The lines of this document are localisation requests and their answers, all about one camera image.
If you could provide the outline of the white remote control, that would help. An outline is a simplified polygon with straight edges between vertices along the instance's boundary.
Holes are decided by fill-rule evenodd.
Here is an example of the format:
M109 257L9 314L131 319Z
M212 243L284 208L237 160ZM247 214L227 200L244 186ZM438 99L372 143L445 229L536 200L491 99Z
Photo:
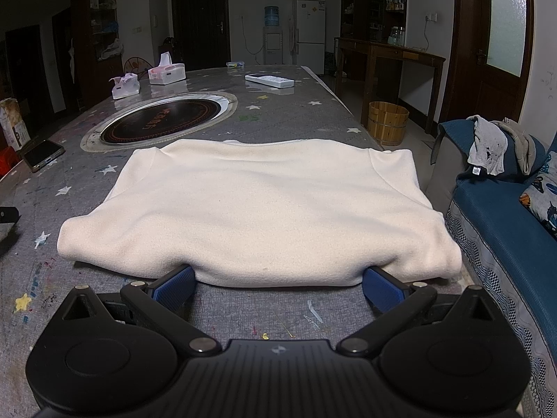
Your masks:
M244 79L251 83L257 83L276 89L289 89L295 86L295 82L290 78L265 75L264 73L248 73Z

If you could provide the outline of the cream white sweater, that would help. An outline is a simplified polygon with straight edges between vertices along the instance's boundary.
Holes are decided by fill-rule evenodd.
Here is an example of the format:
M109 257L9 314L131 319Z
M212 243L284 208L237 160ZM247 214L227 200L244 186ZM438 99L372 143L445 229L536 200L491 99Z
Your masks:
M369 266L412 282L462 265L410 151L319 139L139 149L96 209L63 223L57 250L135 277L189 264L231 288L347 287Z

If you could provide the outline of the small blue white packet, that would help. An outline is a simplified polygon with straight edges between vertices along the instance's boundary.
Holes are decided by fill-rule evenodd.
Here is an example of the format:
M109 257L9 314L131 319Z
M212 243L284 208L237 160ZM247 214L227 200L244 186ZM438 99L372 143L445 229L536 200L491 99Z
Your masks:
M227 67L231 69L244 68L244 61L229 61Z

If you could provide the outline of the white refrigerator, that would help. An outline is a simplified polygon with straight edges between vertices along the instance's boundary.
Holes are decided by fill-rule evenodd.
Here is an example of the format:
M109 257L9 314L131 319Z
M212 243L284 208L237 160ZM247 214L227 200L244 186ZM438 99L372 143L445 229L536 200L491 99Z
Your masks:
M308 66L313 73L324 73L326 53L325 0L295 0L295 50L298 65Z

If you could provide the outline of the dark wooden door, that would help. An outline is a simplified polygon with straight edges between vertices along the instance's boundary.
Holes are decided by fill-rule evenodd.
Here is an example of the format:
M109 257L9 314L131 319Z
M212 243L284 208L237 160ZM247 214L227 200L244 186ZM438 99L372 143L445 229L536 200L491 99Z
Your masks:
M440 120L517 121L533 51L533 0L455 0Z

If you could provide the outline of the pink white tissue box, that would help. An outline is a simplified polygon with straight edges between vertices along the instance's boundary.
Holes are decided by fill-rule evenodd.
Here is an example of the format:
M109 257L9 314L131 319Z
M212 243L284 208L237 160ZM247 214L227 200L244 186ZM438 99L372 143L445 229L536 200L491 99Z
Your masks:
M169 52L160 55L159 65L148 70L151 85L168 85L186 79L183 63L172 63Z

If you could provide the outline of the round black induction cooktop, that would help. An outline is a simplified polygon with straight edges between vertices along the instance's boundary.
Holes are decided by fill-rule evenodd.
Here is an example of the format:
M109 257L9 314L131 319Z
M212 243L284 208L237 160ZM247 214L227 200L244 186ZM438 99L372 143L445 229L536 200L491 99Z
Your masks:
M175 141L227 120L237 109L231 93L192 92L147 99L114 112L82 138L85 152L106 153Z

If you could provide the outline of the butterfly pattern pillow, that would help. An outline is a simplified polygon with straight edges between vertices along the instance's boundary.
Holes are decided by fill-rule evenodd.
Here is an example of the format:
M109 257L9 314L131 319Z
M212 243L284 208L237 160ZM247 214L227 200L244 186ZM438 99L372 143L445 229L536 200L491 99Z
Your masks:
M539 174L520 195L519 202L556 238L556 174Z

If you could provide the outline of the brown paper box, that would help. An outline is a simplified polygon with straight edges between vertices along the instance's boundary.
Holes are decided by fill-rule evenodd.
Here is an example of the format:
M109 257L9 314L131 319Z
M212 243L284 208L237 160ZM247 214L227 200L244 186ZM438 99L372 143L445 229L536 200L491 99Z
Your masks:
M0 123L8 145L15 151L22 150L30 141L19 103L15 98L0 101Z

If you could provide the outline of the blue sofa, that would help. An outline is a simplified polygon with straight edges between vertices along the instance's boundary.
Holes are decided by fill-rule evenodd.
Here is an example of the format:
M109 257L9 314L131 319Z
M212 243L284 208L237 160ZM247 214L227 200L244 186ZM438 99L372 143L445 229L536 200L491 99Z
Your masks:
M519 202L541 173L556 174L556 147L544 148L528 176L516 168L488 176L468 163L470 120L439 126L427 198L446 216L472 277L494 298L532 364L528 417L556 414L556 238Z

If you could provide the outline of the small pink tissue pack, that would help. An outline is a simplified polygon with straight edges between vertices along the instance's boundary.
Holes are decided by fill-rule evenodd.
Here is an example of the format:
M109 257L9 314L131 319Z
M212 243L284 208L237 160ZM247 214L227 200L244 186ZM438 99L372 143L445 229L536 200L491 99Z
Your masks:
M141 85L136 73L126 73L123 77L113 77L112 99L119 100L136 95L140 92Z

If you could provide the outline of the dark display cabinet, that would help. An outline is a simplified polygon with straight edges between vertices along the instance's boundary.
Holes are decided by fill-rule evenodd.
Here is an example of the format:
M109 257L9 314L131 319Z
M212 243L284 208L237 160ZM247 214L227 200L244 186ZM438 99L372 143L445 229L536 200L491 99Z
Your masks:
M340 37L386 44L406 27L407 0L341 0Z

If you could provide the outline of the grey white clothes pile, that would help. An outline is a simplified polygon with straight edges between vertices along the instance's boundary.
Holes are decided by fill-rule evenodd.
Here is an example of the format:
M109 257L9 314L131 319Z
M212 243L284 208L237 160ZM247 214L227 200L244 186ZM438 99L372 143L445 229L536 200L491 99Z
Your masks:
M467 161L475 174L484 171L496 177L516 168L518 174L528 176L545 154L538 141L509 118L490 122L474 115L468 120L474 124L474 141Z

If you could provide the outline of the glass kettle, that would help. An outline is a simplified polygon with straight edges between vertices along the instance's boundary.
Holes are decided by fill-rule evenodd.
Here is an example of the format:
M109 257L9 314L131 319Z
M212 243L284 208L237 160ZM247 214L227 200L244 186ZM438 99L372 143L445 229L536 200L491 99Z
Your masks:
M396 46L405 45L405 28L403 26L393 26L388 37L388 44Z

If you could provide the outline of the water dispenser with blue bottle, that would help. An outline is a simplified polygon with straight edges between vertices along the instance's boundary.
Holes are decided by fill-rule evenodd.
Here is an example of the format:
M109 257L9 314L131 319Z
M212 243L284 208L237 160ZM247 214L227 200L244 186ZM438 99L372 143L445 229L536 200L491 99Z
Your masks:
M283 36L280 25L280 9L277 6L264 8L264 63L283 64Z

